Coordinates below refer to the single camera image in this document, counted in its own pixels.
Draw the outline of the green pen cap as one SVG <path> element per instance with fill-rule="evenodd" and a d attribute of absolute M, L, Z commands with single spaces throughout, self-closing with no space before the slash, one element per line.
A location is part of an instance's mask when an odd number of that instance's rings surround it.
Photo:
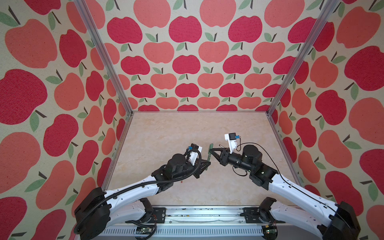
<path fill-rule="evenodd" d="M 209 154 L 211 154 L 211 149 L 213 148 L 214 144 L 209 145 Z"/>

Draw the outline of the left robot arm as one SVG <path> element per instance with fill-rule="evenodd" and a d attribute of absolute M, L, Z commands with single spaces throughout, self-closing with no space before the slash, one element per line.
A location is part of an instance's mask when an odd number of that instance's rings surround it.
<path fill-rule="evenodd" d="M 135 184 L 108 191 L 95 188 L 75 208 L 77 223 L 73 232 L 82 240 L 91 240 L 122 217 L 128 221 L 146 221 L 153 212 L 147 197 L 191 176 L 198 179 L 210 165 L 211 162 L 202 159 L 200 151 L 190 150 L 173 155 L 167 164 Z"/>

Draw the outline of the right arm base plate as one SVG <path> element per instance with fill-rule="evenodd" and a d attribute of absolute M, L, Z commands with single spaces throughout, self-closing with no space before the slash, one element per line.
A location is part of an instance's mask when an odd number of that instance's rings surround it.
<path fill-rule="evenodd" d="M 285 224 L 284 221 L 276 220 L 271 211 L 272 206 L 276 207 L 280 202 L 271 197 L 266 197 L 258 207 L 243 208 L 243 212 L 239 214 L 246 220 L 247 224 L 272 224 L 274 222 Z"/>

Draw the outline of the green pen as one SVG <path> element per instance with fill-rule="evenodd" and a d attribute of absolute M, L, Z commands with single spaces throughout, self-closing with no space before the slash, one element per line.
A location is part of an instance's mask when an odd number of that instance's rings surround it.
<path fill-rule="evenodd" d="M 211 153 L 208 152 L 207 162 L 210 162 L 210 158 L 211 158 Z"/>

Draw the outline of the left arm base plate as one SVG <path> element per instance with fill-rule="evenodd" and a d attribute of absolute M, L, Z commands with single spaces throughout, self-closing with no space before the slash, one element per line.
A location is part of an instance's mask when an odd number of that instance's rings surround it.
<path fill-rule="evenodd" d="M 126 223 L 149 225 L 165 222 L 167 208 L 154 207 L 149 199 L 142 198 L 125 206 Z"/>

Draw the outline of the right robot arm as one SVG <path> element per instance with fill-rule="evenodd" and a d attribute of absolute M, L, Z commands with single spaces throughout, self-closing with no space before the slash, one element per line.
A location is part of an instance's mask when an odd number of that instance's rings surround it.
<path fill-rule="evenodd" d="M 246 145 L 242 154 L 229 148 L 213 148 L 209 152 L 221 165 L 245 170 L 254 184 L 296 205 L 293 208 L 274 198 L 265 198 L 258 207 L 260 221 L 282 221 L 323 240 L 358 239 L 361 227 L 351 205 L 324 199 L 288 180 L 278 170 L 263 163 L 262 153 L 257 147 Z"/>

